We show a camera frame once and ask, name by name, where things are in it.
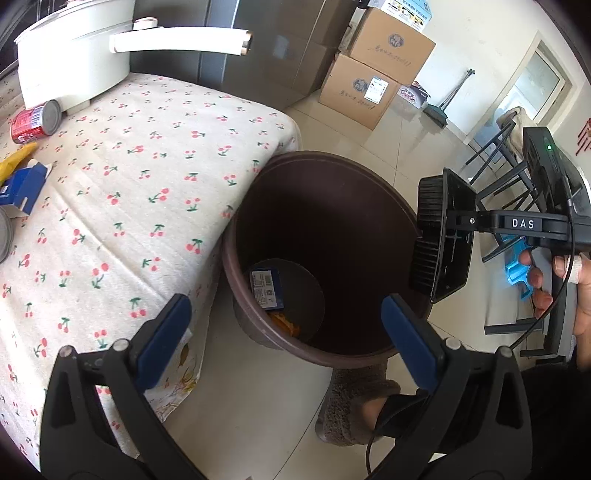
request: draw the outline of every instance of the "black cable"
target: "black cable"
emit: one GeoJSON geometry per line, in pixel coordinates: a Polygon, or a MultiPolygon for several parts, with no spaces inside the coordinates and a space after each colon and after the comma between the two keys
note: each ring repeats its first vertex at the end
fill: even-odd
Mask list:
{"type": "Polygon", "coordinates": [[[365,468],[368,471],[368,475],[371,475],[371,465],[369,464],[369,453],[371,451],[371,446],[376,438],[376,435],[379,435],[379,431],[381,429],[384,428],[384,426],[390,421],[392,420],[396,415],[398,415],[400,412],[402,412],[403,410],[406,410],[407,408],[419,403],[421,400],[425,400],[427,397],[424,394],[421,395],[416,395],[416,399],[413,400],[412,402],[410,402],[409,404],[403,405],[402,407],[394,410],[394,413],[390,414],[388,416],[388,418],[386,418],[386,420],[384,420],[379,427],[376,427],[374,429],[374,432],[372,433],[371,437],[369,438],[369,442],[367,445],[367,448],[365,449],[365,468]]]}
{"type": "Polygon", "coordinates": [[[534,328],[542,320],[544,320],[550,314],[550,312],[552,312],[552,310],[554,309],[554,307],[558,303],[558,299],[562,295],[565,295],[566,294],[566,285],[569,282],[570,273],[571,273],[571,271],[573,269],[573,263],[574,263],[574,244],[575,244],[575,241],[574,241],[573,214],[571,212],[571,205],[570,205],[571,203],[572,203],[572,199],[569,199],[569,207],[567,208],[567,216],[569,218],[569,224],[570,224],[570,261],[569,261],[569,267],[567,269],[566,276],[564,277],[564,281],[562,283],[562,286],[560,287],[560,290],[558,291],[558,295],[556,295],[556,298],[554,298],[554,300],[552,300],[552,303],[544,311],[544,313],[540,316],[540,318],[538,318],[515,342],[513,342],[511,344],[511,346],[509,347],[509,348],[511,348],[511,350],[515,349],[515,347],[517,347],[521,342],[523,342],[527,337],[529,337],[530,333],[534,331],[534,328]]]}

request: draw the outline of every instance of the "door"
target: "door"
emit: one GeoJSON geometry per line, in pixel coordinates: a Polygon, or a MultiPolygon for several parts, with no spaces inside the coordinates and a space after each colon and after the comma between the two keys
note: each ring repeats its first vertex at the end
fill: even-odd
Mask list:
{"type": "MultiPolygon", "coordinates": [[[[558,97],[564,83],[564,78],[552,62],[540,50],[536,50],[495,113],[476,133],[474,140],[479,145],[485,145],[493,135],[499,132],[496,120],[507,110],[516,106],[522,106],[527,115],[536,124],[539,123],[558,97]]],[[[493,144],[486,149],[485,153],[490,154],[494,149],[493,144]]],[[[496,163],[500,158],[499,153],[493,162],[496,163]]]]}

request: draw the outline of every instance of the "cloth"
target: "cloth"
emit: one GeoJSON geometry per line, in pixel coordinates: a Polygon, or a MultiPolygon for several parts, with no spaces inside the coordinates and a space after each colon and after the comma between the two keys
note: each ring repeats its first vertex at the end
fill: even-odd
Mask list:
{"type": "MultiPolygon", "coordinates": [[[[0,91],[0,158],[23,108],[15,76],[0,91]]],[[[131,338],[174,293],[193,319],[146,397],[164,420],[196,385],[219,272],[218,239],[274,154],[296,150],[286,115],[165,77],[130,74],[64,118],[34,157],[53,164],[31,216],[12,220],[0,265],[2,425],[38,466],[45,388],[60,347],[131,338]]],[[[98,388],[126,453],[135,453],[108,388],[98,388]]]]}
{"type": "Polygon", "coordinates": [[[509,120],[515,122],[515,127],[511,131],[506,143],[509,150],[511,150],[517,158],[523,160],[523,129],[525,127],[536,127],[537,125],[527,116],[525,108],[522,106],[516,106],[503,113],[498,119],[496,119],[496,124],[502,129],[505,126],[505,123],[509,120]]]}

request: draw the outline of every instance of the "bandage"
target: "bandage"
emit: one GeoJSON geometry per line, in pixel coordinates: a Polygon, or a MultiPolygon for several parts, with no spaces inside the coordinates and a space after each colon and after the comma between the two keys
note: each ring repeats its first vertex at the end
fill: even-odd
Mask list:
{"type": "MultiPolygon", "coordinates": [[[[569,270],[570,255],[564,256],[564,275],[562,279],[566,277],[566,272],[569,270]]],[[[583,268],[583,261],[580,255],[575,255],[573,260],[573,269],[570,272],[569,283],[579,283],[579,277],[581,275],[581,269],[583,268]]]]}

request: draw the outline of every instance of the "white wall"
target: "white wall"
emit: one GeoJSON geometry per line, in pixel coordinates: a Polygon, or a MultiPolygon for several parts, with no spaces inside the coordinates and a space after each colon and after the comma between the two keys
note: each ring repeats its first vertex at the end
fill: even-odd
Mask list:
{"type": "Polygon", "coordinates": [[[583,129],[585,122],[591,117],[591,86],[587,83],[583,86],[572,110],[554,133],[556,144],[573,160],[580,165],[587,179],[591,179],[591,149],[581,152],[577,157],[577,136],[583,129]]]}
{"type": "Polygon", "coordinates": [[[476,74],[446,109],[449,119],[468,134],[507,86],[540,32],[573,83],[553,122],[560,125],[587,80],[564,38],[534,0],[429,0],[429,5],[433,18],[423,34],[436,47],[417,80],[431,95],[430,103],[439,104],[467,70],[474,69],[476,74]]]}

